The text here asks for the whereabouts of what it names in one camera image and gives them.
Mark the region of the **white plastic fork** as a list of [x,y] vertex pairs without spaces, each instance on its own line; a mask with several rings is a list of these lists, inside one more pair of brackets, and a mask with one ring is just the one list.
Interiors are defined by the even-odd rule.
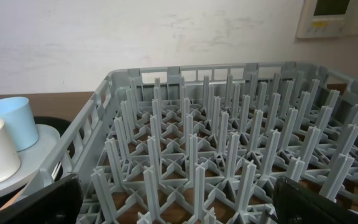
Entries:
[[58,162],[58,164],[55,166],[51,176],[54,181],[60,179],[60,177],[62,176],[62,163],[61,162]]

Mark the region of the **light blue plastic cup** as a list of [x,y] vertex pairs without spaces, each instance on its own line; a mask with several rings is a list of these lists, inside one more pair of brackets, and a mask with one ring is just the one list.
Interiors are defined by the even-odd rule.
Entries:
[[0,118],[4,120],[18,151],[38,141],[39,135],[28,98],[15,96],[0,99]]

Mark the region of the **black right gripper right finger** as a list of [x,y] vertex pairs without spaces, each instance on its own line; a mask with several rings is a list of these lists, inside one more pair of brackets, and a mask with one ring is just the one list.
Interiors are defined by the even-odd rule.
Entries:
[[273,190],[278,224],[358,224],[358,214],[282,175]]

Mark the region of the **light grey plate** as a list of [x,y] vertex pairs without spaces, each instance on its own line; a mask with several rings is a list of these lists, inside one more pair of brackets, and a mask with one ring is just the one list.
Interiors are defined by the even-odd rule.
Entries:
[[26,185],[60,139],[60,133],[52,126],[37,124],[36,128],[38,141],[30,148],[18,152],[21,166],[13,176],[0,182],[0,197]]

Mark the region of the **grey dishwasher rack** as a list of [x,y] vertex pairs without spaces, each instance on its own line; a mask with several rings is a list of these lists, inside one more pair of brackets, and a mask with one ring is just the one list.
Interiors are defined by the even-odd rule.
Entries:
[[358,214],[358,81],[311,63],[131,68],[104,78],[24,188],[76,173],[75,223],[276,223],[284,175]]

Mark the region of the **white wall control panel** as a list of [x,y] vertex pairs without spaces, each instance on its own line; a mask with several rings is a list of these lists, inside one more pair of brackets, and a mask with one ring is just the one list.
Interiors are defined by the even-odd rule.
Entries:
[[296,37],[334,38],[358,35],[358,0],[305,0]]

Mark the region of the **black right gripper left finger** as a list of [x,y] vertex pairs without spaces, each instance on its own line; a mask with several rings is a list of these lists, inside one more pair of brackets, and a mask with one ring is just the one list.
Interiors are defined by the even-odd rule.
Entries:
[[73,173],[0,210],[0,223],[75,223],[82,204],[81,182]]

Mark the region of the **round black tray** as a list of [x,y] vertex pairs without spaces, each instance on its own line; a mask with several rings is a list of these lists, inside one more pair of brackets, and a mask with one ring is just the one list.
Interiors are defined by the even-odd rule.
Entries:
[[[46,124],[54,127],[60,133],[61,136],[71,124],[69,120],[51,116],[36,116],[34,120],[36,124]],[[15,191],[12,191],[9,194],[0,197],[0,208],[3,207],[6,203],[8,203],[8,201],[10,201],[10,199],[17,195],[23,188],[24,186],[22,185],[19,188],[15,189]]]

